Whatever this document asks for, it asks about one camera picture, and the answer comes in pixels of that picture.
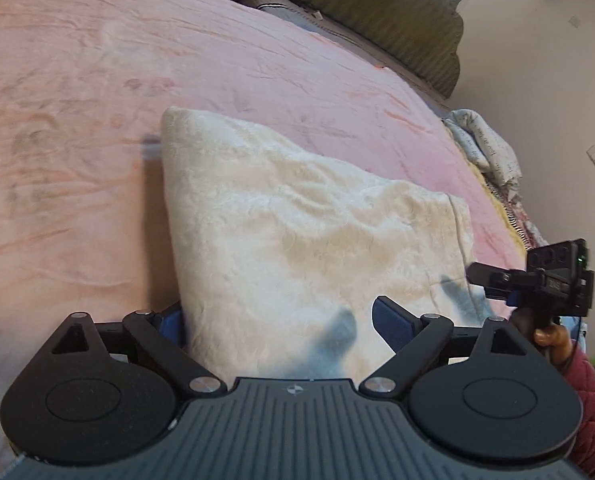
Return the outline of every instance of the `red quilted jacket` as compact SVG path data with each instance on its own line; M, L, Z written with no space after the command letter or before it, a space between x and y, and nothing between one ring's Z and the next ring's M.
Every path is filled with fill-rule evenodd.
M595 480L595 370L578 348L564 377L580 394L584 414L569 460Z

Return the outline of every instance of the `folded blanket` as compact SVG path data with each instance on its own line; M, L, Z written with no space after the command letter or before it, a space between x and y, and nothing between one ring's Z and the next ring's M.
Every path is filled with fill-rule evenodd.
M236 376L359 382L392 352L371 307L479 326L468 207L315 155L259 124L170 108L165 197L188 350Z
M522 172L513 148L473 110L453 110L444 124L470 162L500 187L515 189Z

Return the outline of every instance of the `circular pad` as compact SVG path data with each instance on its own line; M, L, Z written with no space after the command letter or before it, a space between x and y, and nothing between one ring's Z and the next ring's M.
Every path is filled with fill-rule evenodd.
M409 413L448 450L491 464L565 456L581 421L577 393L537 353L442 366L411 388Z
M100 379L74 379L58 384L46 396L46 407L62 420L97 420L117 408L122 395Z
M464 389L466 406L490 418L518 418L537 405L533 390L508 379L481 379Z

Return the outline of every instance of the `pink bedspread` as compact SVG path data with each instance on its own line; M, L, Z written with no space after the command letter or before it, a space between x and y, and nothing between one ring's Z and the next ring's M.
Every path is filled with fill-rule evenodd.
M463 197L479 259L523 264L440 121L389 70L227 0L0 0L0 399L70 312L117 320L177 299L156 146L171 105Z

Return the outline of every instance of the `black cable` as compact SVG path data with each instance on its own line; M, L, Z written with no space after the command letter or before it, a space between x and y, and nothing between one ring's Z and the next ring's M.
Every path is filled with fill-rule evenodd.
M569 368L571 368L571 364L573 362L573 359L575 358L575 353L577 352L578 346L580 345L580 333L581 316L578 317L578 333L577 336L575 336L575 344L573 345L573 351L571 352L571 355L569 355L568 359L564 362L564 364L560 366L560 371L562 375L566 375L566 373L569 371Z

